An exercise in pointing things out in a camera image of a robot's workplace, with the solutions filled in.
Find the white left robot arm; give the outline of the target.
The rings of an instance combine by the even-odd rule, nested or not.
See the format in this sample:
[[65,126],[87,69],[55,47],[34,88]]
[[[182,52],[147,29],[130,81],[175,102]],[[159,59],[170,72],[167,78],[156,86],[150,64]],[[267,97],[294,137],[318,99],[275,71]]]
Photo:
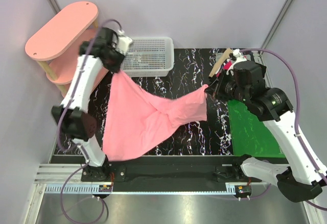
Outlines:
[[108,159],[96,139],[97,120],[88,112],[92,87],[102,68],[118,72],[132,39],[122,29],[102,27],[78,49],[72,83],[61,104],[51,114],[57,133],[67,135],[85,159],[82,180],[107,181],[111,177]]

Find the light pink t-shirt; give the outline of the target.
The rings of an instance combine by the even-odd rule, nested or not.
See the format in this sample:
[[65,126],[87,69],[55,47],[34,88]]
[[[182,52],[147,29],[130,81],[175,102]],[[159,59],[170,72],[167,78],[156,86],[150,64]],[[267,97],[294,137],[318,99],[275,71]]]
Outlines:
[[187,123],[207,120],[207,85],[177,99],[155,96],[127,74],[113,75],[103,135],[108,160],[141,157]]

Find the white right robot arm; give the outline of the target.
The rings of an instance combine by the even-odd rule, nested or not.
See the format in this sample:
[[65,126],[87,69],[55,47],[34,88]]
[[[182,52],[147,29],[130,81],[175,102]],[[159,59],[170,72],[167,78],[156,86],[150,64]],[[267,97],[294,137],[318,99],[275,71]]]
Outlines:
[[325,186],[326,166],[314,158],[315,169],[307,155],[307,140],[299,142],[295,130],[295,112],[287,95],[279,88],[267,87],[266,67],[253,61],[229,62],[224,65],[205,89],[207,94],[222,101],[242,102],[270,131],[282,149],[287,166],[278,166],[244,154],[235,161],[233,178],[244,181],[256,178],[276,186],[288,200],[298,203],[309,201],[322,193]]

